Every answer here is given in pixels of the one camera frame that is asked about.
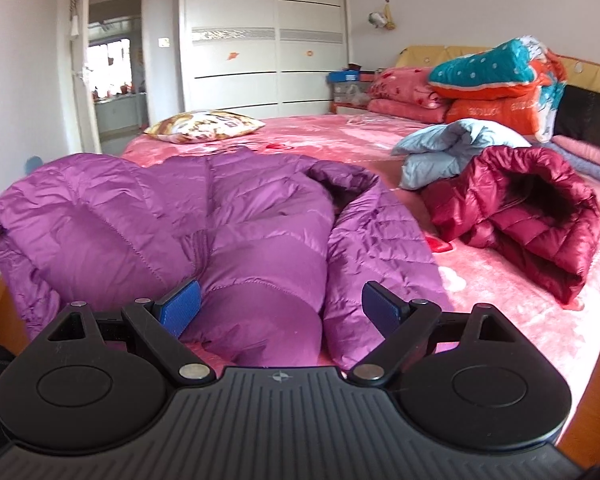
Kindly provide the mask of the orange folded quilt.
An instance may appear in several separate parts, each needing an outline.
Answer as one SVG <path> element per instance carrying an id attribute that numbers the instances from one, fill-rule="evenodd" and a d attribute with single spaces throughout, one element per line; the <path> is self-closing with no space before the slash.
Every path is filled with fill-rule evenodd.
<path id="1" fill-rule="evenodd" d="M 551 50 L 530 49 L 532 66 L 538 78 L 523 86 L 496 86 L 471 90 L 434 87 L 439 96 L 451 102 L 446 119 L 455 122 L 476 118 L 498 122 L 523 136 L 545 142 L 553 135 L 554 123 L 567 71 Z"/>

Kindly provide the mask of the purple down jacket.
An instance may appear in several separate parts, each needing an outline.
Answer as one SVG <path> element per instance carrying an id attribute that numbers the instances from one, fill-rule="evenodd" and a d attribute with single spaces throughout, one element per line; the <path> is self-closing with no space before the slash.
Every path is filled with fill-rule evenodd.
<path id="1" fill-rule="evenodd" d="M 247 150 L 141 167 L 77 154 L 0 196 L 0 271 L 30 337 L 70 302 L 111 310 L 186 280 L 201 309 L 183 334 L 242 366 L 342 368 L 380 333 L 375 281 L 449 309 L 417 221 L 377 174 Z"/>

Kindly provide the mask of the blue box on nightstand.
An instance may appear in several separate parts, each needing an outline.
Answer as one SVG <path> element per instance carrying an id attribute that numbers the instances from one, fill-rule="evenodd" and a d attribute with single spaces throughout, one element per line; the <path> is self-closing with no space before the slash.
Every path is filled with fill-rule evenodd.
<path id="1" fill-rule="evenodd" d="M 355 82 L 360 80 L 360 72 L 358 70 L 336 70 L 327 75 L 329 84 L 340 84 L 340 82 Z"/>

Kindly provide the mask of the white room door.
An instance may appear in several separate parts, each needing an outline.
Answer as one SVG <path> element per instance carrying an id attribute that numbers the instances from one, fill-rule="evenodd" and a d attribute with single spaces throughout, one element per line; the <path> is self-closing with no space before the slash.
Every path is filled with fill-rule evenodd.
<path id="1" fill-rule="evenodd" d="M 102 147 L 93 95 L 90 90 L 92 71 L 87 66 L 88 10 L 90 10 L 88 0 L 70 1 L 71 77 L 81 150 L 87 153 L 100 153 Z"/>

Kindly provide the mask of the black cushion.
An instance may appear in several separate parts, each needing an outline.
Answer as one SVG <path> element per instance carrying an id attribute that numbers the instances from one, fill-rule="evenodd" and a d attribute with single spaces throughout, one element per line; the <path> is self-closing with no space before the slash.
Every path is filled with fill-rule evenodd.
<path id="1" fill-rule="evenodd" d="M 600 148 L 600 93 L 567 84 L 558 105 L 554 133 Z"/>

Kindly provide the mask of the dark red down jacket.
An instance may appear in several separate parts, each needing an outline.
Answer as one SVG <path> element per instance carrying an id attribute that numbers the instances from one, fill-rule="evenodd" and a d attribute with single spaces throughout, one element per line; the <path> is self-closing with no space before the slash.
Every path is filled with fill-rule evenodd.
<path id="1" fill-rule="evenodd" d="M 561 304 L 585 285 L 600 240 L 600 205 L 549 148 L 490 146 L 420 196 L 442 240 L 498 252 Z"/>

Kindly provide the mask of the light blue down jacket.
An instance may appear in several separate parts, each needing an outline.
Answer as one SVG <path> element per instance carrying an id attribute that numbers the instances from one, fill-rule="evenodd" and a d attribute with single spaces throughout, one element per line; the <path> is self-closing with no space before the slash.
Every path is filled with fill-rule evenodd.
<path id="1" fill-rule="evenodd" d="M 474 156 L 500 145 L 530 148 L 531 143 L 498 122 L 468 118 L 413 132 L 396 144 L 391 155 L 404 156 L 400 188 L 416 191 L 458 176 Z"/>

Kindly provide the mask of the yellow padded headboard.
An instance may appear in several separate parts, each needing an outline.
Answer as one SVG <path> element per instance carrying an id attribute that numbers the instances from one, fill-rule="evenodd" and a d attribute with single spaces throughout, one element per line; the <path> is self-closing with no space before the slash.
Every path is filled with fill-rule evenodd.
<path id="1" fill-rule="evenodd" d="M 466 46 L 408 46 L 401 51 L 396 67 L 436 66 L 440 63 L 488 50 L 487 47 Z M 600 64 L 558 55 L 572 86 L 600 93 Z"/>

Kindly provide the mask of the wall lamp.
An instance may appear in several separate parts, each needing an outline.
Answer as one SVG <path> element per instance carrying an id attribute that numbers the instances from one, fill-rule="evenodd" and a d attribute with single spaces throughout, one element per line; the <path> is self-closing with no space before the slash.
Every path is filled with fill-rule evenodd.
<path id="1" fill-rule="evenodd" d="M 381 28 L 385 30 L 395 30 L 396 23 L 393 21 L 390 0 L 384 0 L 384 7 L 381 11 L 374 11 L 368 14 L 368 22 L 375 28 Z"/>

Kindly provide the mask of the pink folded quilt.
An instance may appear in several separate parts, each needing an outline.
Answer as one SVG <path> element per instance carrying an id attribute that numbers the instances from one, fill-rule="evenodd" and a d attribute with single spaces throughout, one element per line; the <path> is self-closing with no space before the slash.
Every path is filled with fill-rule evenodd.
<path id="1" fill-rule="evenodd" d="M 429 84 L 431 67 L 393 67 L 376 77 L 367 91 L 370 112 L 424 124 L 442 124 L 450 101 Z"/>

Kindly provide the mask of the teal dotted folded quilt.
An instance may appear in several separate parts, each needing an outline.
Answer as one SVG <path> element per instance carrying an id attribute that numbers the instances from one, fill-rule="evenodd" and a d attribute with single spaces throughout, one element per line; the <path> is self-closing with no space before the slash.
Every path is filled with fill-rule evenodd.
<path id="1" fill-rule="evenodd" d="M 526 42 L 513 38 L 490 50 L 439 64 L 430 72 L 429 83 L 434 87 L 471 90 L 523 86 L 536 78 L 538 73 Z"/>

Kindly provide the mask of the white sliding wardrobe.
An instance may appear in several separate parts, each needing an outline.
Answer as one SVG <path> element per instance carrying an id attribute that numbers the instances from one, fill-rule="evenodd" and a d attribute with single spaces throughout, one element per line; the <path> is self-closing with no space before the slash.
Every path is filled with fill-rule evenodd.
<path id="1" fill-rule="evenodd" d="M 180 0 L 186 110 L 326 114 L 348 62 L 344 0 Z"/>

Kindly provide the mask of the pink bed blanket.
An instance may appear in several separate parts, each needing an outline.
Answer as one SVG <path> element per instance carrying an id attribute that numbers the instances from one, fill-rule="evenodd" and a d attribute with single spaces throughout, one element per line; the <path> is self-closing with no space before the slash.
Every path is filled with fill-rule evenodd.
<path id="1" fill-rule="evenodd" d="M 224 141 L 174 144 L 142 133 L 124 149 L 124 158 L 140 166 L 172 156 L 200 156 L 249 148 L 260 154 L 302 154 L 339 160 L 379 174 L 417 219 L 434 235 L 426 208 L 414 192 L 399 186 L 402 159 L 393 147 L 422 128 L 419 122 L 373 113 L 271 118 L 258 131 Z M 600 182 L 588 179 L 600 204 Z M 460 240 L 432 243 L 434 258 L 452 305 L 466 311 L 476 302 L 490 302 L 545 354 L 565 377 L 572 393 L 568 420 L 575 422 L 588 407 L 591 380 L 600 357 L 600 242 L 588 280 L 573 302 L 563 307 L 540 286 L 530 282 L 497 252 L 473 248 Z"/>

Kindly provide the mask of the patterned yellow pillow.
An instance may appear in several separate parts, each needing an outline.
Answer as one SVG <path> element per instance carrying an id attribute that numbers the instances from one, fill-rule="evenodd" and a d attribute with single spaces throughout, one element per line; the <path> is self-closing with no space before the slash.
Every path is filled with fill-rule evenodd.
<path id="1" fill-rule="evenodd" d="M 146 136 L 172 144 L 201 144 L 248 136 L 263 128 L 262 120 L 227 112 L 180 113 L 144 130 Z"/>

